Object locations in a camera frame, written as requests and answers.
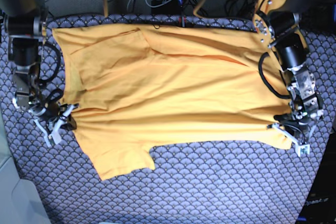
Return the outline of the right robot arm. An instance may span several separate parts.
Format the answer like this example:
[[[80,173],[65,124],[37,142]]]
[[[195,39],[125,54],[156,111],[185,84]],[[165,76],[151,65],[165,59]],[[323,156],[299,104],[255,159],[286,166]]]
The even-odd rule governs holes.
[[[7,57],[16,67],[14,107],[33,116],[46,145],[51,147],[61,142],[60,129],[76,129],[71,113],[78,105],[60,104],[64,94],[61,89],[53,90],[47,97],[41,92],[58,74],[55,70],[48,79],[40,78],[44,49],[56,49],[46,41],[47,15],[45,0],[1,0],[1,25],[8,34]]]

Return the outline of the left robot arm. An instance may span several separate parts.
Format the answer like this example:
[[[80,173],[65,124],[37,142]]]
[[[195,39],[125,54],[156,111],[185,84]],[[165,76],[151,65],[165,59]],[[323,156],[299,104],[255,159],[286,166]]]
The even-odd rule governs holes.
[[[290,139],[296,154],[310,154],[309,140],[324,114],[316,78],[309,71],[309,47],[300,31],[301,14],[313,0],[257,0],[253,14],[254,27],[265,53],[259,59],[259,75],[266,87],[278,98],[288,99],[290,113],[276,115],[268,125]],[[266,80],[263,63],[272,57],[279,64],[280,76],[288,94],[280,94]]]

